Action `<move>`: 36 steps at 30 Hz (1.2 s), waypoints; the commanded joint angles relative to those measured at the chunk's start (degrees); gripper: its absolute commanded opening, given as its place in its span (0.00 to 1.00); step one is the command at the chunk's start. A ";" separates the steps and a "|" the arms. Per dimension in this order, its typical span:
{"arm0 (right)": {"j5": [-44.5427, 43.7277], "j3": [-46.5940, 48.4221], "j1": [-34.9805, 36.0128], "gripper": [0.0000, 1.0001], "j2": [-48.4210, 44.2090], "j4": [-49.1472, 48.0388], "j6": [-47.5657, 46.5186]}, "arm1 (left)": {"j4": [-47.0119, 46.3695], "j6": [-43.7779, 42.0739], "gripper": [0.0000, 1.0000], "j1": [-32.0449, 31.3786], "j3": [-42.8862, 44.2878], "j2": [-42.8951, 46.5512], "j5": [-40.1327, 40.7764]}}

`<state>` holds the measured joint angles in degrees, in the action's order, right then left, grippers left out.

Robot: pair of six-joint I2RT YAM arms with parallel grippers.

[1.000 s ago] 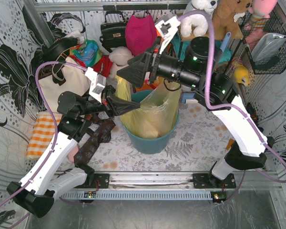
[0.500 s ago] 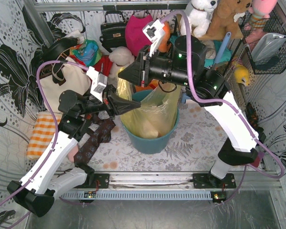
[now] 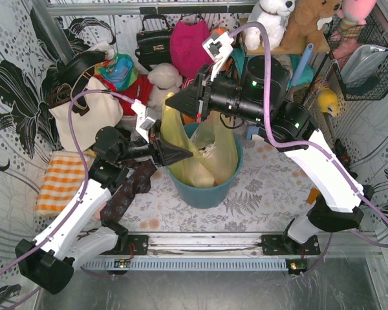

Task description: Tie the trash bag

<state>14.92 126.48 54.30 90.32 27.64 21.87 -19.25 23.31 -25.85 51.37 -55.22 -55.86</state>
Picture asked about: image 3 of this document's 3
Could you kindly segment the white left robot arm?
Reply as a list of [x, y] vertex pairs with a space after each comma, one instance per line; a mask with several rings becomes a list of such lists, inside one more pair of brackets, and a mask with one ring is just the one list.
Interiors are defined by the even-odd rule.
[[54, 295], [95, 256], [132, 249], [128, 230], [119, 223], [129, 204], [149, 191], [156, 167], [193, 155], [168, 143], [159, 123], [141, 143], [131, 141], [126, 130], [104, 127], [96, 134], [94, 151], [96, 158], [69, 204], [32, 241], [23, 239], [15, 249], [21, 274]]

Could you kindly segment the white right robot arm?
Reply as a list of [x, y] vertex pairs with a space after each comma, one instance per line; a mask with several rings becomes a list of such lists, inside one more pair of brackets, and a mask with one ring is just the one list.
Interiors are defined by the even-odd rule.
[[318, 232], [355, 231], [363, 219], [365, 188], [336, 158], [311, 113], [285, 99], [289, 71], [272, 57], [255, 56], [243, 74], [241, 86], [231, 85], [221, 77], [212, 78], [204, 66], [194, 82], [165, 104], [201, 121], [220, 112], [254, 122], [265, 142], [302, 168], [321, 196], [289, 224], [286, 240], [304, 244]]

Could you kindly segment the yellow plastic trash bag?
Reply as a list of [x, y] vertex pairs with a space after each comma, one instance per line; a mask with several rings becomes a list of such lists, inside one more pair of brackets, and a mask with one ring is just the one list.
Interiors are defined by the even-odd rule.
[[166, 100], [173, 96], [170, 92], [162, 101], [160, 131], [168, 143], [192, 152], [193, 156], [170, 165], [171, 174], [178, 181], [196, 188], [216, 187], [227, 182], [239, 164], [233, 132], [223, 125], [221, 114], [213, 111], [189, 135], [180, 112], [166, 106]]

